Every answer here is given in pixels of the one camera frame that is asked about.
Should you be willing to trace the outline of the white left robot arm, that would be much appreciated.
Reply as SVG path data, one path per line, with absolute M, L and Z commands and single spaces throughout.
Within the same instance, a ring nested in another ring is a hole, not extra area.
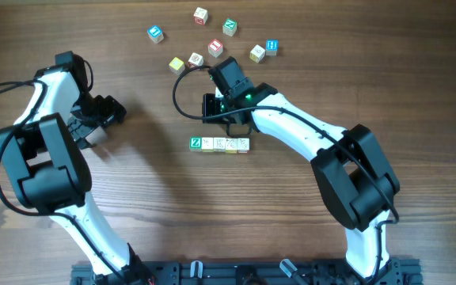
M 0 200 L 20 215 L 48 216 L 91 263 L 90 283 L 145 283 L 152 275 L 95 204 L 82 150 L 97 128 L 127 113 L 111 96 L 92 97 L 93 72 L 72 51 L 28 80 L 34 94 L 24 113 L 0 129 Z

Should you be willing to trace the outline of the red edged white block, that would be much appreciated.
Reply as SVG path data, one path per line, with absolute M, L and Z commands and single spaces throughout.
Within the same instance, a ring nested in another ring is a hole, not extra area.
M 249 138 L 238 138 L 237 139 L 237 152 L 239 154 L 247 154 L 250 150 Z

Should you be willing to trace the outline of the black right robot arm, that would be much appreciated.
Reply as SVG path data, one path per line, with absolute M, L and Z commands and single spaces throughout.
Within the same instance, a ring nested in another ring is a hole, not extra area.
M 389 259 L 386 225 L 399 220 L 393 198 L 400 184 L 371 130 L 361 124 L 348 130 L 307 114 L 276 88 L 254 85 L 233 57 L 208 73 L 216 93 L 203 101 L 203 121 L 248 124 L 308 160 L 324 205 L 346 230 L 346 261 L 376 283 Z

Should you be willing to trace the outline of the yellow edged plain block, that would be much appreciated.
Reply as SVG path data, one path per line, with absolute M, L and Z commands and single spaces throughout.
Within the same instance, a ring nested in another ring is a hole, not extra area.
M 202 137 L 201 150 L 203 152 L 213 152 L 214 139 L 212 137 Z

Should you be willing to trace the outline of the green Z wooden block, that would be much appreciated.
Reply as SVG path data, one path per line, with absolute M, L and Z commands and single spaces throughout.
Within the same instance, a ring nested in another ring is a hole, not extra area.
M 202 138 L 197 136 L 192 136 L 189 139 L 189 149 L 191 152 L 201 152 L 202 151 Z

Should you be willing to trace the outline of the yellow edged K block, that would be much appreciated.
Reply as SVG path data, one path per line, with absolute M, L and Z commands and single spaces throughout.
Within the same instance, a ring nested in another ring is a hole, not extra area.
M 229 154 L 236 154 L 238 152 L 238 140 L 234 138 L 226 138 L 225 152 Z

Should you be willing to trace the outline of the blue edged K block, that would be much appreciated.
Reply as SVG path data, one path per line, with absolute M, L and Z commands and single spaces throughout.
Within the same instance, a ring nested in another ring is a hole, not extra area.
M 214 152 L 225 152 L 226 151 L 226 138 L 214 137 L 213 138 L 213 150 L 214 150 Z

